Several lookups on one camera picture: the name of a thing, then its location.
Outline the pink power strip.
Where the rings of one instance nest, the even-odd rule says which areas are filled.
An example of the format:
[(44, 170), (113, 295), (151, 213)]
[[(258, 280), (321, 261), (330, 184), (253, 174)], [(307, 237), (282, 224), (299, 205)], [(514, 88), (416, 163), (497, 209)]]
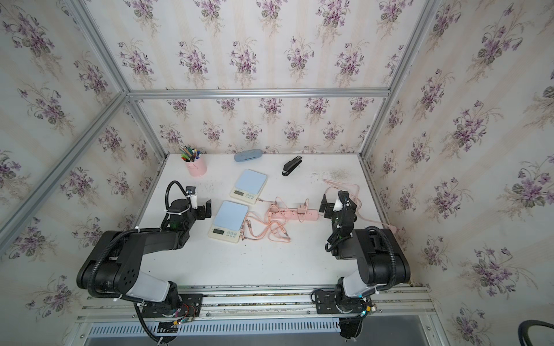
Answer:
[(268, 217), (270, 219), (290, 220), (290, 221), (298, 221), (298, 222), (317, 221), (319, 219), (319, 213), (317, 210), (314, 210), (314, 209), (308, 209), (307, 213), (304, 216), (299, 216), (297, 214), (297, 209), (291, 209), (291, 208), (280, 208), (280, 209), (281, 209), (281, 213), (278, 215), (272, 215), (268, 211)]

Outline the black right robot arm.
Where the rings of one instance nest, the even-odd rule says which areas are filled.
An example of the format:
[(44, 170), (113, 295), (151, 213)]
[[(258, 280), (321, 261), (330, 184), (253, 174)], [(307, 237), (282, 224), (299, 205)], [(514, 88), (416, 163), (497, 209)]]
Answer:
[(338, 292), (345, 298), (365, 298), (408, 283), (411, 268), (391, 229), (368, 226), (357, 229), (357, 205), (349, 192), (338, 191), (331, 203), (323, 197), (320, 213), (331, 220), (326, 252), (338, 260), (355, 260), (356, 271), (340, 278)]

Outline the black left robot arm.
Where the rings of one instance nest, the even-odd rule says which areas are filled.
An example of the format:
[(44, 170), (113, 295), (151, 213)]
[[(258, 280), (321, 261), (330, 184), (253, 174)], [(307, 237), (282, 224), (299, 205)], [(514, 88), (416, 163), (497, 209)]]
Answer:
[(183, 301), (172, 281), (141, 271), (144, 255), (182, 249), (197, 221), (212, 217), (212, 201), (197, 201), (196, 187), (173, 180), (165, 191), (164, 219), (154, 228), (104, 232), (80, 268), (76, 284), (93, 298), (179, 308)]

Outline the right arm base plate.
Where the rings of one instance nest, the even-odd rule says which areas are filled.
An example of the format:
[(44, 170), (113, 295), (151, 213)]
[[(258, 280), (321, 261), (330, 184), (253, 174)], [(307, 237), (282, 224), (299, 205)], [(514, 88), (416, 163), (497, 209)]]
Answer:
[(365, 316), (375, 311), (370, 301), (349, 298), (342, 292), (315, 289), (310, 294), (317, 314), (358, 314)]

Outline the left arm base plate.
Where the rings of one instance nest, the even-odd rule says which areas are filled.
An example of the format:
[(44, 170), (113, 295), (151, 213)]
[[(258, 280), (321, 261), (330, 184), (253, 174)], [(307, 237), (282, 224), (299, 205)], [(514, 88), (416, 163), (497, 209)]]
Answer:
[(142, 308), (144, 318), (193, 318), (199, 317), (202, 303), (202, 294), (180, 294), (176, 304), (169, 302), (148, 303)]

